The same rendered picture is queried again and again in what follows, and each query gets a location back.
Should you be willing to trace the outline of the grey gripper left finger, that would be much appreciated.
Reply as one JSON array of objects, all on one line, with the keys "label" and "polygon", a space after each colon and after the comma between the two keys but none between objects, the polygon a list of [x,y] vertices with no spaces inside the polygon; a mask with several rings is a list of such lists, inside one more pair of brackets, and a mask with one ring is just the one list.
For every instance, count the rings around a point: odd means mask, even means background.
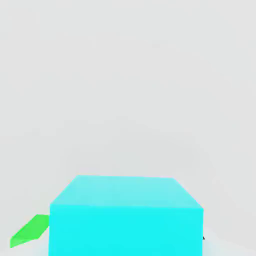
[{"label": "grey gripper left finger", "polygon": [[49,256],[49,228],[38,239],[6,249],[3,256]]}]

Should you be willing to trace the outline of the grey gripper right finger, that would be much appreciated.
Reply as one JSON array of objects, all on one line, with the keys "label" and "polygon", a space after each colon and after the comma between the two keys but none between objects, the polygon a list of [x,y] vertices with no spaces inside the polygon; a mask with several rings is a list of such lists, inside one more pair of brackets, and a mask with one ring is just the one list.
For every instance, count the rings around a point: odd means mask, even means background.
[{"label": "grey gripper right finger", "polygon": [[220,239],[211,229],[203,230],[202,256],[253,256],[253,250]]}]

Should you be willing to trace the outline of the small cyan cube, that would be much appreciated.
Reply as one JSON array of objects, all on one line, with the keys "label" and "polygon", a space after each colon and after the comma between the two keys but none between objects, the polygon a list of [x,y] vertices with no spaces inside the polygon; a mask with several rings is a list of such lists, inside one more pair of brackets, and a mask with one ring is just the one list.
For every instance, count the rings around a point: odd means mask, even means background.
[{"label": "small cyan cube", "polygon": [[173,178],[79,175],[50,204],[48,256],[203,256],[203,223]]}]

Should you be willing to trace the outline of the small green cube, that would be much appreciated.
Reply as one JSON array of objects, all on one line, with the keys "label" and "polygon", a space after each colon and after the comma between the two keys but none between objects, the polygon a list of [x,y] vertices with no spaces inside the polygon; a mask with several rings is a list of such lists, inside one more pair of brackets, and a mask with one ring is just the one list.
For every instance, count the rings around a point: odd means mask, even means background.
[{"label": "small green cube", "polygon": [[39,239],[49,227],[49,219],[49,215],[36,214],[11,237],[9,247],[14,248],[27,242]]}]

